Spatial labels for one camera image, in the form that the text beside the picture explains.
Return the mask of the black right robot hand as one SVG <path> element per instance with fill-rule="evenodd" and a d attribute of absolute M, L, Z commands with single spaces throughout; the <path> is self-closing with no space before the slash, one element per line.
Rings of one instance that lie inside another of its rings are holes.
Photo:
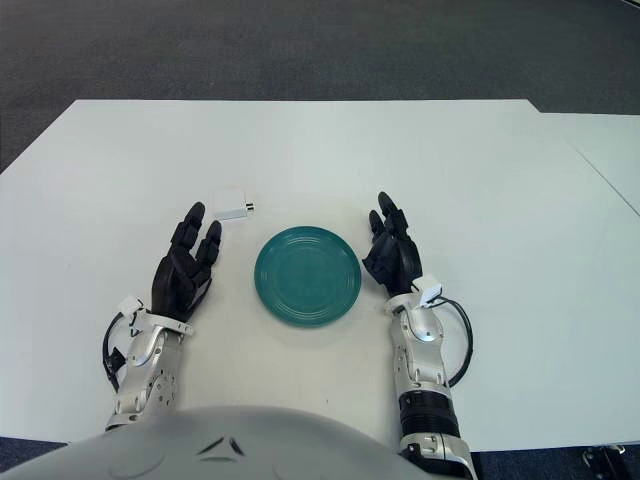
<path fill-rule="evenodd" d="M 414 281 L 423 271 L 418 248 L 407 233 L 404 212 L 384 191 L 378 194 L 378 204 L 382 215 L 376 210 L 369 212 L 372 246 L 362 263 L 392 298 L 411 293 Z"/>

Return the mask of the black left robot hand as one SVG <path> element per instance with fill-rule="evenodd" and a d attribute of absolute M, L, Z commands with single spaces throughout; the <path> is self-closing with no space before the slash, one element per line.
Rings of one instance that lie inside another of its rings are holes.
<path fill-rule="evenodd" d="M 161 259 L 152 282 L 151 313 L 187 323 L 203 301 L 211 283 L 221 243 L 222 225 L 214 220 L 194 248 L 205 214 L 196 202 L 178 223 L 166 255 Z"/>

